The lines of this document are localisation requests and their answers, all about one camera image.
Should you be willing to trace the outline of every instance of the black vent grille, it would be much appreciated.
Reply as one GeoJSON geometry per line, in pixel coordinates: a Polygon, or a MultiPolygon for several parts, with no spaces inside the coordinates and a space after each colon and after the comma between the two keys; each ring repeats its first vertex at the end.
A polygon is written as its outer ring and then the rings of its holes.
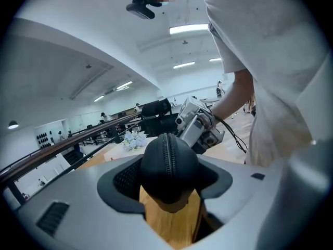
{"type": "Polygon", "coordinates": [[[53,236],[57,231],[69,205],[61,202],[53,202],[47,211],[37,222],[37,226],[43,231],[53,236]]]}
{"type": "Polygon", "coordinates": [[[141,159],[119,172],[113,178],[113,185],[117,191],[135,200],[139,200],[140,195],[140,165],[141,159]]]}

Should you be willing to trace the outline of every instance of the zipper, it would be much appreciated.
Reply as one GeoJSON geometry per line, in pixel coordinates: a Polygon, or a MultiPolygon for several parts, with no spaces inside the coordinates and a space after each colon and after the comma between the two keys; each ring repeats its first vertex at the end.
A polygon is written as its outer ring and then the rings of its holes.
{"type": "Polygon", "coordinates": [[[172,179],[176,172],[176,154],[171,140],[171,134],[165,133],[163,135],[163,157],[165,170],[167,172],[166,175],[169,179],[172,179]]]}

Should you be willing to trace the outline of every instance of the white flowers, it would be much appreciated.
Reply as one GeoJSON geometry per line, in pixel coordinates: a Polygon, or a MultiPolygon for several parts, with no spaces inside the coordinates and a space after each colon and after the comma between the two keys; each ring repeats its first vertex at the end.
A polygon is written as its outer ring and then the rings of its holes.
{"type": "Polygon", "coordinates": [[[144,147],[147,144],[147,135],[145,132],[132,132],[126,131],[124,141],[122,142],[123,148],[129,152],[139,147],[144,147]]]}

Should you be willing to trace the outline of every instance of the speaker grille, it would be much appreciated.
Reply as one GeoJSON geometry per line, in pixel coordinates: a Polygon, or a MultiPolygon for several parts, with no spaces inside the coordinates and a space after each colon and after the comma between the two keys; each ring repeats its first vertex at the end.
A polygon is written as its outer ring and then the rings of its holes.
{"type": "Polygon", "coordinates": [[[47,234],[53,236],[57,231],[69,205],[61,202],[53,202],[47,211],[37,222],[37,226],[47,234]]]}

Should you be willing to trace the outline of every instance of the ceiling light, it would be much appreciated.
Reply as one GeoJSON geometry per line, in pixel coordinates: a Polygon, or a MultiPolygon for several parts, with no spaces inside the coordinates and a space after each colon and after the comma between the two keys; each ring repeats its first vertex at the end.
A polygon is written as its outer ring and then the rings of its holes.
{"type": "Polygon", "coordinates": [[[9,123],[9,125],[8,125],[8,128],[9,128],[9,129],[15,129],[15,128],[17,128],[17,127],[19,127],[19,125],[18,125],[17,122],[14,121],[14,120],[12,120],[12,121],[9,123]]]}
{"type": "Polygon", "coordinates": [[[132,83],[133,83],[132,81],[129,81],[128,83],[125,83],[125,84],[123,84],[123,85],[117,87],[116,89],[119,90],[119,89],[121,89],[121,88],[123,88],[123,87],[125,87],[125,86],[127,86],[127,85],[132,84],[132,83]]]}
{"type": "Polygon", "coordinates": [[[213,62],[213,61],[221,61],[221,58],[212,58],[211,60],[209,60],[209,62],[213,62]]]}
{"type": "Polygon", "coordinates": [[[98,99],[94,100],[94,102],[97,102],[98,100],[101,100],[104,97],[104,95],[101,95],[98,99]]]}
{"type": "Polygon", "coordinates": [[[182,67],[186,67],[186,66],[193,65],[194,63],[195,63],[195,62],[190,62],[190,63],[186,63],[186,64],[181,64],[181,65],[174,66],[173,68],[174,68],[174,69],[178,69],[178,68],[182,68],[182,67]]]}
{"type": "Polygon", "coordinates": [[[185,26],[179,26],[170,28],[170,34],[176,34],[181,32],[187,32],[187,31],[204,31],[208,30],[208,24],[194,24],[194,25],[185,25],[185,26]]]}
{"type": "Polygon", "coordinates": [[[129,88],[128,86],[124,86],[124,87],[121,87],[120,89],[117,89],[116,91],[122,91],[122,90],[126,90],[128,88],[129,88]]]}

